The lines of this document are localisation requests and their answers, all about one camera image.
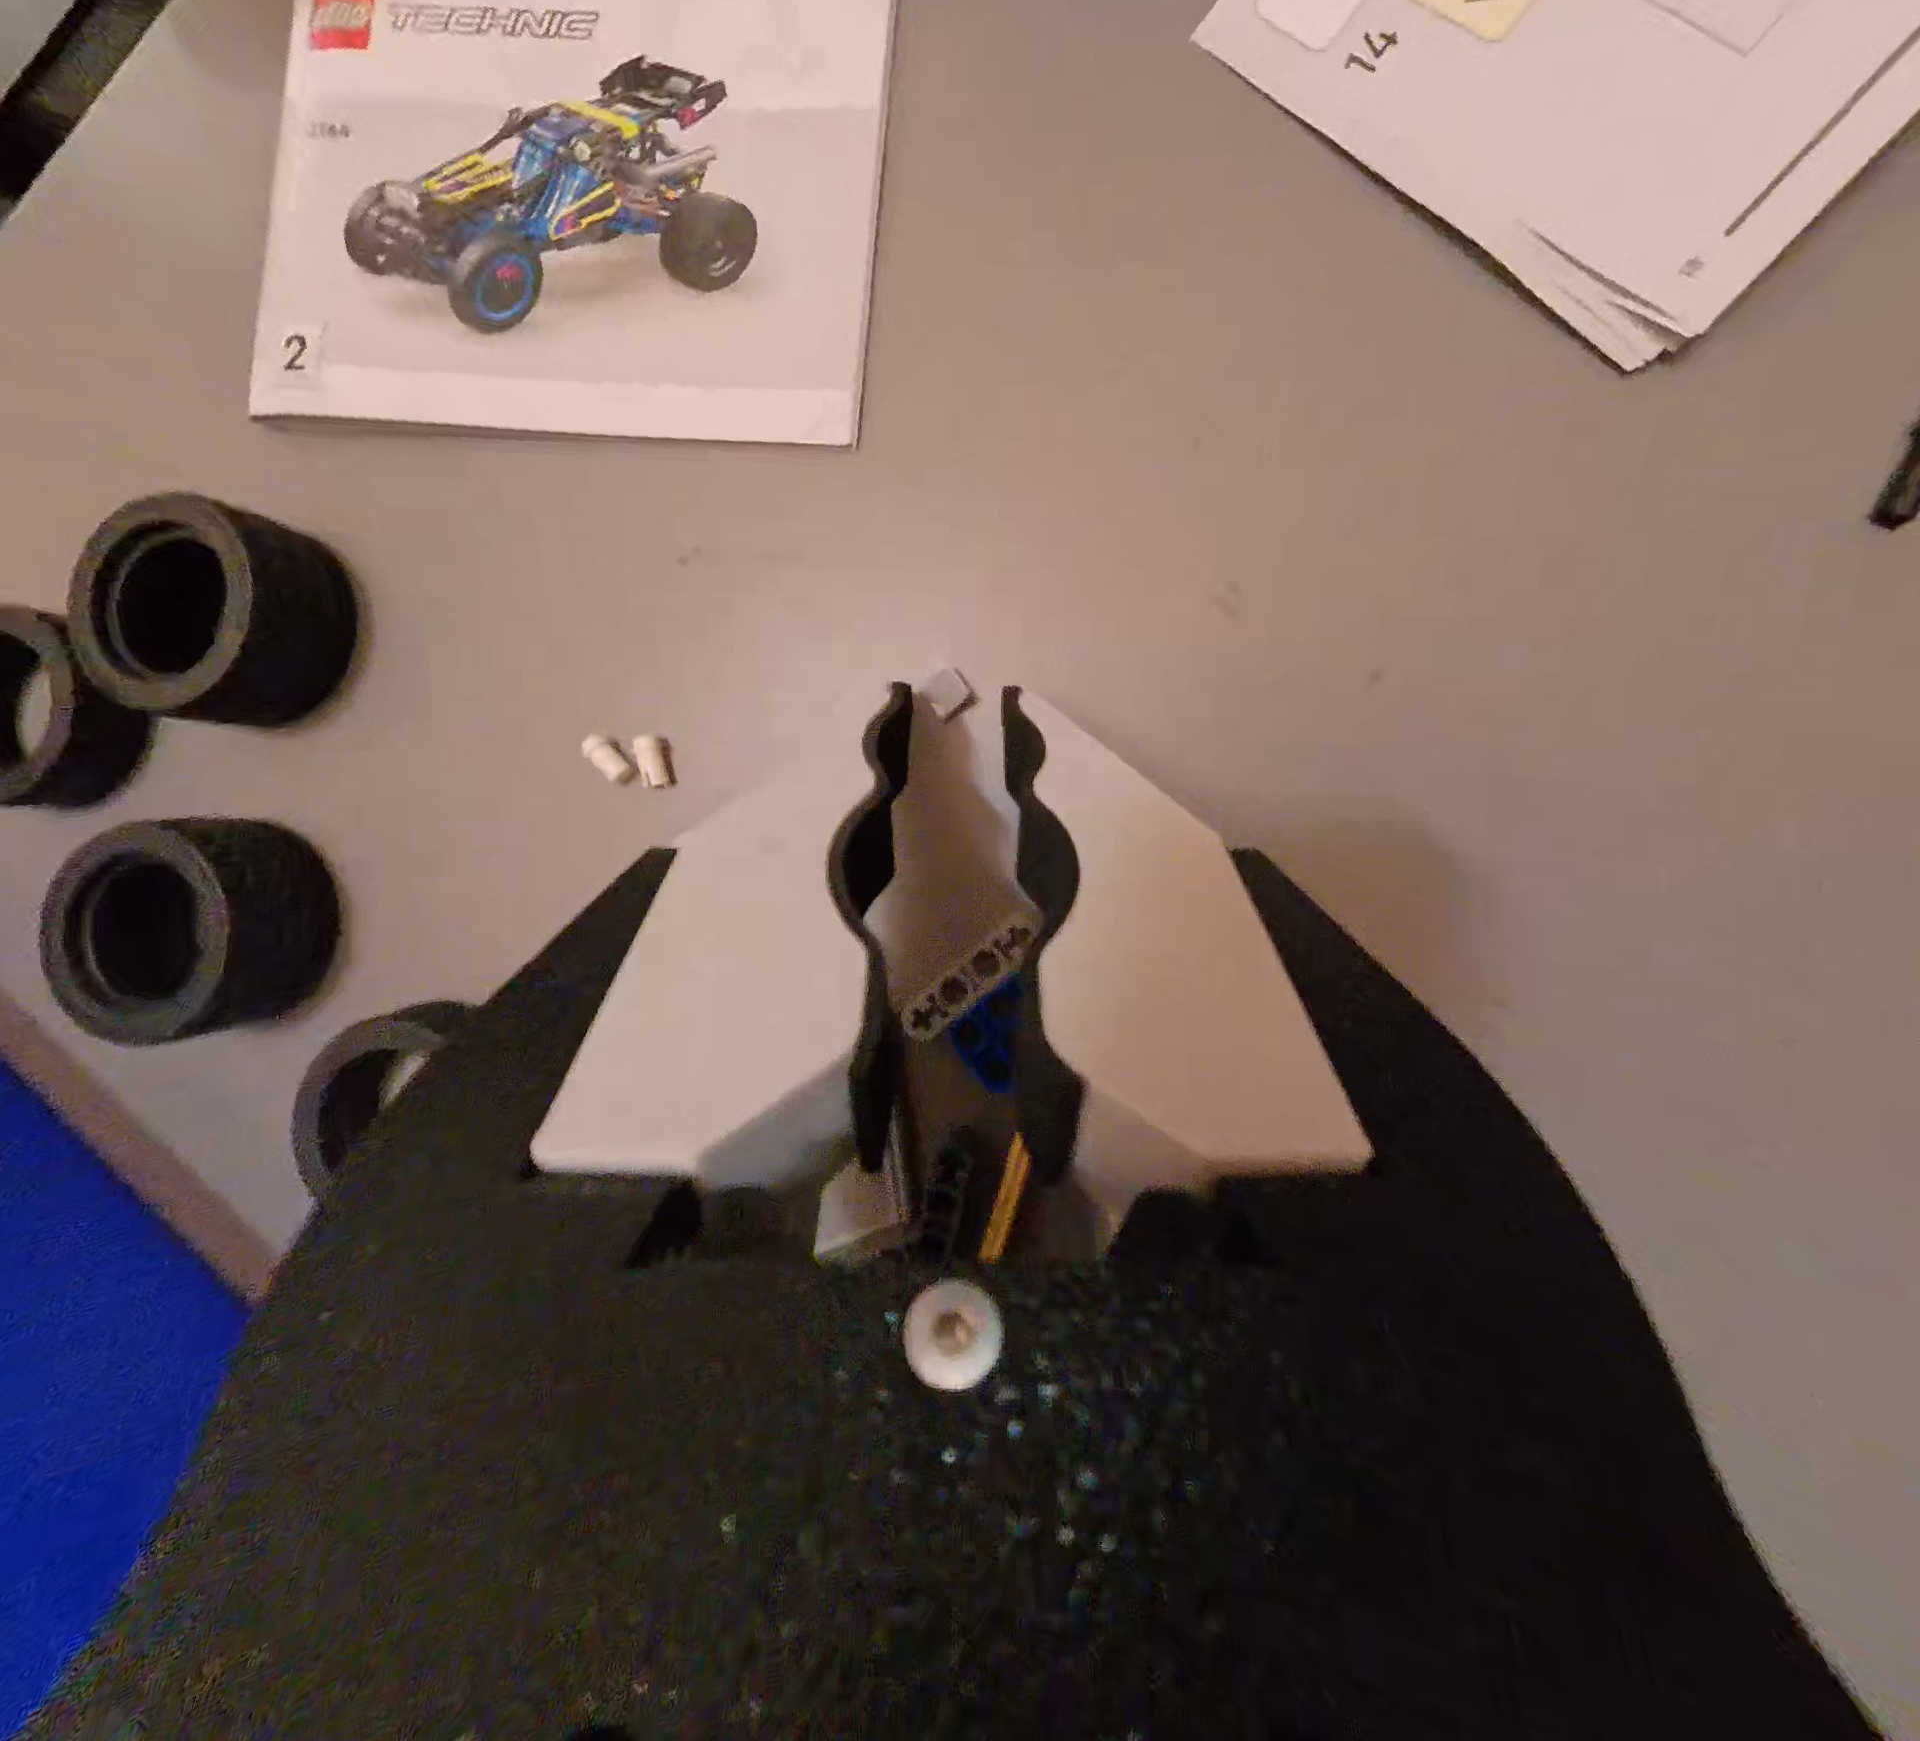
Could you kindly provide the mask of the closed instruction booklet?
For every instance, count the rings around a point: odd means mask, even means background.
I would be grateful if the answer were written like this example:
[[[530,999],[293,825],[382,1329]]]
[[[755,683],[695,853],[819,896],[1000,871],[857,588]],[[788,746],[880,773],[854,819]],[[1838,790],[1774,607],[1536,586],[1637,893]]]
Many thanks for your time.
[[[255,419],[857,441],[899,0],[297,0]]]

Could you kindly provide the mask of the black rubber tyre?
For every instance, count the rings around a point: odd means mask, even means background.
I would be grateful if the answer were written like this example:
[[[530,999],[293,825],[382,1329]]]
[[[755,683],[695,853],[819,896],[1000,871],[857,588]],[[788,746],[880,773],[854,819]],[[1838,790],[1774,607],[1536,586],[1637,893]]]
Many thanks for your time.
[[[113,702],[169,720],[289,727],[343,685],[359,609],[337,553],[252,509],[174,491],[85,541],[66,634]]]
[[[46,713],[36,737],[21,705],[45,680]],[[58,616],[3,609],[3,804],[78,810],[102,804],[141,767],[152,720],[113,701],[85,670]]]
[[[398,1103],[478,1008],[436,1001],[392,1009],[337,1033],[310,1063],[293,1109],[301,1182],[321,1202],[377,1115]]]
[[[323,855],[267,819],[173,816],[94,835],[48,883],[39,960],[86,1035],[171,1046],[303,1008],[341,900]]]

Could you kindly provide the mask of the lego chassis assembly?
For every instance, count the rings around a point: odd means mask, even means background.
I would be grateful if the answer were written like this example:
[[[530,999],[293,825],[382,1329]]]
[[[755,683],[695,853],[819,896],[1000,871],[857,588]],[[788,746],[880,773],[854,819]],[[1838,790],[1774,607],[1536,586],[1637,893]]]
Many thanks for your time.
[[[978,1252],[1011,1140],[1019,972],[1036,923],[1018,894],[1000,894],[899,1004],[886,1150],[877,1171],[850,1157],[825,1182],[812,1261],[941,1270]]]

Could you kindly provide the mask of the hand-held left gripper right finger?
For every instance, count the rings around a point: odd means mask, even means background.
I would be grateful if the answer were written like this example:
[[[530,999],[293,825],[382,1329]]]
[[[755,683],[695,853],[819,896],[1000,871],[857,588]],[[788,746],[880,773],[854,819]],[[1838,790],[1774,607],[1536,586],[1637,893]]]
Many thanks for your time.
[[[1372,1157],[1227,842],[1051,702],[1005,688],[1034,1185],[1205,1194]]]

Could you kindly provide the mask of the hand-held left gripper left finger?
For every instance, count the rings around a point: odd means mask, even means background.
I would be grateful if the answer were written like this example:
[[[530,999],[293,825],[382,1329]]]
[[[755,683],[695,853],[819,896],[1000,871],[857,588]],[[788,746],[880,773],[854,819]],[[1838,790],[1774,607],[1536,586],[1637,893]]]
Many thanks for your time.
[[[831,708],[685,833],[530,1144],[541,1176],[779,1190],[877,1174],[904,1035],[869,913],[892,881],[915,692]]]

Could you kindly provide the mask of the instruction booklet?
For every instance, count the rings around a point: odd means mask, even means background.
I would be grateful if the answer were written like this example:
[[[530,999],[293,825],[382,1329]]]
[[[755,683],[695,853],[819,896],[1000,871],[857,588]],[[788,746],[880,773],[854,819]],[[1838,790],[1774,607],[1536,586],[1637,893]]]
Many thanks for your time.
[[[1916,122],[1919,0],[1218,0],[1194,43],[1619,370],[1703,335]]]
[[[255,419],[857,441],[899,0],[297,0]]]

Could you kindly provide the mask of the blue plastic bin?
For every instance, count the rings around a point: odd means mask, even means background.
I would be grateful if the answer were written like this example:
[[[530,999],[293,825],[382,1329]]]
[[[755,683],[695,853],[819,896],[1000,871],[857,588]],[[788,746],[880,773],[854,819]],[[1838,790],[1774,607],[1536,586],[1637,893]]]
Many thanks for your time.
[[[3,1071],[3,1733],[110,1612],[249,1314]]]

